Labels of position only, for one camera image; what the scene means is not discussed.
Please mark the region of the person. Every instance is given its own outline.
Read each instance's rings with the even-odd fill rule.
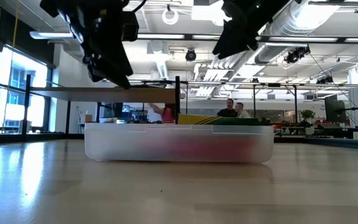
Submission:
[[[160,109],[153,103],[149,103],[149,106],[153,109],[153,111],[159,115],[161,115],[163,124],[170,124],[175,122],[175,104],[174,103],[166,103],[164,109]]]
[[[236,104],[236,112],[237,112],[237,117],[238,118],[251,118],[251,116],[249,116],[248,112],[246,110],[244,110],[244,104],[242,103],[237,103]]]
[[[225,118],[236,118],[237,112],[233,109],[233,104],[233,99],[227,99],[226,109],[220,110],[217,115]]]

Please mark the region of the potted plant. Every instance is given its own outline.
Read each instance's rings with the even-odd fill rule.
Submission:
[[[301,116],[304,121],[304,127],[307,135],[311,135],[314,133],[314,127],[311,124],[311,120],[316,117],[316,113],[311,110],[301,111]]]

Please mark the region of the woman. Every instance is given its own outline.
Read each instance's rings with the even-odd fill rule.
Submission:
[[[164,109],[160,109],[153,103],[149,103],[149,106],[153,108],[155,113],[161,115],[162,123],[169,124],[175,122],[175,104],[174,103],[166,103]]]

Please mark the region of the plastic storage bin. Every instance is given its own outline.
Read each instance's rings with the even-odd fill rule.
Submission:
[[[85,125],[85,152],[97,161],[267,162],[272,126]]]

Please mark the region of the wooden floor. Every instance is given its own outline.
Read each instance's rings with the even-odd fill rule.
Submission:
[[[264,165],[96,162],[83,141],[0,146],[0,223],[358,223],[358,150]]]

